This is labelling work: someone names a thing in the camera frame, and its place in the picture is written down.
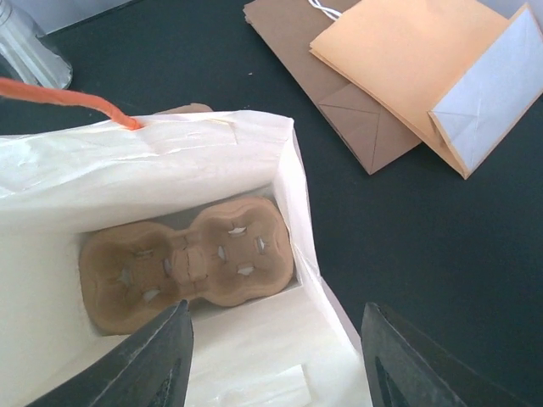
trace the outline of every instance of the black object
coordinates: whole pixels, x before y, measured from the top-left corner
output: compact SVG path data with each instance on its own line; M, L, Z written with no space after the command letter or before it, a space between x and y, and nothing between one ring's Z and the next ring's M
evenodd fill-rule
M425 146L368 176L246 23L249 1L142 0L52 37L74 67L71 89L128 114L198 102L294 118L321 272L354 325L366 302L401 309L459 360L543 405L543 103L467 181ZM0 98L4 135L104 119Z
M362 349L374 407L527 407L387 307L369 303Z
M178 407L185 403L193 326L184 301L27 407Z

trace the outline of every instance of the dark table surface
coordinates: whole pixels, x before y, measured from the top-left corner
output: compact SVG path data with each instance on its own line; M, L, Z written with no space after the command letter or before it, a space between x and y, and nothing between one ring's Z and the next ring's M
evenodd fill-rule
M200 102L295 119L322 274L355 326L388 304L543 405L543 103L464 181L420 146L368 176L244 20L249 0L142 0L53 35L72 89L128 114ZM0 101L0 134L103 120Z

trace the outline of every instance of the bag handle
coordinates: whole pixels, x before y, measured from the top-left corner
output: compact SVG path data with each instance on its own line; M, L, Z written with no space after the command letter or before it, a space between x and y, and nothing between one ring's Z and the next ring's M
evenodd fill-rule
M0 96L34 103L51 103L60 106L82 106L106 114L114 122L127 127L129 130L137 130L143 127L139 121L122 113L119 108L107 100L100 96L89 95L82 92L50 89L47 87L28 85L12 79L0 78Z

